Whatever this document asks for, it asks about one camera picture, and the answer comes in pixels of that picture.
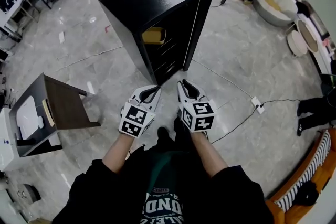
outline striped pillow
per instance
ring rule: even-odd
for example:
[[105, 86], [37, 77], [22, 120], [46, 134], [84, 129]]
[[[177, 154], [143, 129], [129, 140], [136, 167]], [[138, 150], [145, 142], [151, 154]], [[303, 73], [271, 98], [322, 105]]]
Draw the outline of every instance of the striped pillow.
[[293, 184], [293, 186], [277, 201], [274, 203], [278, 205], [284, 212], [288, 211], [293, 205], [295, 195], [298, 193], [298, 189], [304, 182], [309, 181], [317, 168], [323, 164], [327, 157], [331, 146], [331, 139], [328, 130], [323, 134], [321, 142], [302, 176]]

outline brown leather couch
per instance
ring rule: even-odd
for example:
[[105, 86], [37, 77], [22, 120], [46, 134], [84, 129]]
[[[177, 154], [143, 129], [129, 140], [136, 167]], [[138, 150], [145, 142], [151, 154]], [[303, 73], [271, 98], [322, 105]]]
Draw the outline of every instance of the brown leather couch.
[[[335, 168], [336, 168], [336, 129], [329, 129], [331, 137], [331, 148], [322, 166], [318, 167], [315, 174], [313, 175], [311, 181], [316, 183], [317, 191], [321, 193], [327, 184], [328, 180], [331, 178]], [[313, 206], [292, 206], [286, 213], [278, 207], [274, 202], [279, 200], [299, 179], [302, 173], [306, 170], [311, 159], [316, 152], [318, 145], [321, 141], [322, 134], [319, 139], [314, 143], [313, 148], [309, 152], [306, 159], [292, 175], [292, 177], [280, 188], [280, 190], [275, 193], [269, 200], [266, 200], [266, 204], [274, 216], [275, 224], [283, 223], [298, 223], [299, 220], [307, 213]]]

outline mini fridge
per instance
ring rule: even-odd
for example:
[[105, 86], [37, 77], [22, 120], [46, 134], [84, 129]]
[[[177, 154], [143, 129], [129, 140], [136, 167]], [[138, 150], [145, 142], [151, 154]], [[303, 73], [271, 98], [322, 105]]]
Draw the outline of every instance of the mini fridge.
[[158, 85], [189, 69], [211, 1], [99, 0], [134, 64]]

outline person's left arm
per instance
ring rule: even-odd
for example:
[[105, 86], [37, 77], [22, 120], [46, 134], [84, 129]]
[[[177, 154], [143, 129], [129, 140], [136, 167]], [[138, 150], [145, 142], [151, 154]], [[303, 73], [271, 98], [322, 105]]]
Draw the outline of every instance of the person's left arm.
[[54, 224], [109, 219], [109, 216], [118, 214], [114, 212], [122, 194], [118, 173], [133, 141], [133, 137], [120, 134], [103, 160], [92, 161], [86, 173], [76, 177], [69, 200], [52, 221]]

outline floor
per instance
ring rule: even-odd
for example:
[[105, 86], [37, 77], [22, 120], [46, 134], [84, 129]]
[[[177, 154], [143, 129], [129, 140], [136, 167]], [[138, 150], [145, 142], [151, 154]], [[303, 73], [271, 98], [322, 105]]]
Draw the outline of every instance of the floor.
[[[8, 173], [13, 189], [17, 183], [29, 183], [39, 190], [41, 201], [23, 204], [32, 218], [51, 220], [61, 210], [75, 177], [84, 173], [93, 159], [102, 158], [117, 138], [125, 101], [136, 88], [149, 84], [108, 25], [97, 0], [59, 0], [52, 10], [43, 10], [38, 24], [27, 27], [3, 70], [16, 98], [41, 72], [84, 90], [90, 82], [96, 95], [84, 99], [85, 107], [93, 120], [102, 123], [101, 127], [59, 132], [62, 151], [36, 156], [29, 166]], [[61, 31], [65, 32], [63, 44], [58, 39]], [[118, 49], [99, 54], [113, 48]], [[163, 85], [155, 122], [134, 142], [132, 150], [142, 144], [153, 146], [161, 125], [174, 136], [176, 83], [183, 78], [203, 87], [218, 107], [216, 126], [208, 134], [211, 142], [250, 115], [250, 97], [219, 75], [261, 102], [321, 94], [310, 56], [293, 58], [285, 31], [265, 22], [252, 6], [227, 0], [224, 6], [209, 10], [189, 71], [178, 72]], [[297, 102], [266, 104], [262, 115], [255, 113], [214, 144], [229, 165], [242, 165], [265, 195], [292, 171], [316, 136], [316, 129], [296, 136], [296, 108]]]

